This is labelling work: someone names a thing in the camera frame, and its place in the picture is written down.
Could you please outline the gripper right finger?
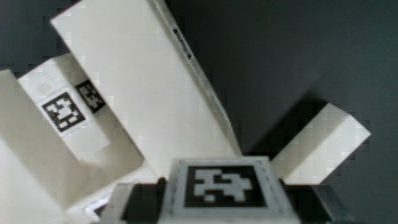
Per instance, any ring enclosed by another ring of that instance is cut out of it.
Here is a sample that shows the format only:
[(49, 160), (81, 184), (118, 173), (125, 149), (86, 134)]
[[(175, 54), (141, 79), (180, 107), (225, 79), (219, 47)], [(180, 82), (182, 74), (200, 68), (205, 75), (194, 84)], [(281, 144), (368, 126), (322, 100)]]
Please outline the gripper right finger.
[(285, 190), (303, 224), (351, 223), (351, 213), (328, 185), (287, 185)]

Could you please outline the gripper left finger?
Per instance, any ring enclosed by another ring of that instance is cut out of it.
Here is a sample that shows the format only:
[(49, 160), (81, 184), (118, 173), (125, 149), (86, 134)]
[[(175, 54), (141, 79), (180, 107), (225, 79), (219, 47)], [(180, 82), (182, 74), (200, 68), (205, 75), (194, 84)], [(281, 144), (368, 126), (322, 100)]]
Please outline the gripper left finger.
[(100, 224), (157, 224), (161, 219), (168, 180), (122, 183), (116, 186)]

